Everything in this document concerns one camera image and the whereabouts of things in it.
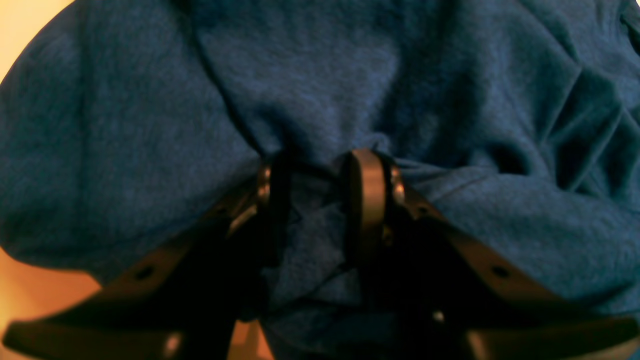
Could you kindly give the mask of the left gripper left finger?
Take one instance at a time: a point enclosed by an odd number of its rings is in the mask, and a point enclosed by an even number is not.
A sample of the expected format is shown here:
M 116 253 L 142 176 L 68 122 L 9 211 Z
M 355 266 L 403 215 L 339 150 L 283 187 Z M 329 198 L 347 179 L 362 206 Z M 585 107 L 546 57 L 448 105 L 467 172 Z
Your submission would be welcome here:
M 9 324 L 3 345 L 41 360 L 224 360 L 234 324 L 266 307 L 282 260 L 291 158 L 266 158 L 190 228 L 94 296 Z

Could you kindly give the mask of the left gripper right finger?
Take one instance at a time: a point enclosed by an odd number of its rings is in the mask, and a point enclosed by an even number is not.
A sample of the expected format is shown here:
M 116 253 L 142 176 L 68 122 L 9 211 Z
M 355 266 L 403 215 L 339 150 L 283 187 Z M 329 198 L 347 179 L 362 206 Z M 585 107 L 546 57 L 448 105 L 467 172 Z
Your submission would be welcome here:
M 346 259 L 366 307 L 398 317 L 408 360 L 629 360 L 639 324 L 597 316 L 550 292 L 448 223 L 397 164 L 352 150 Z

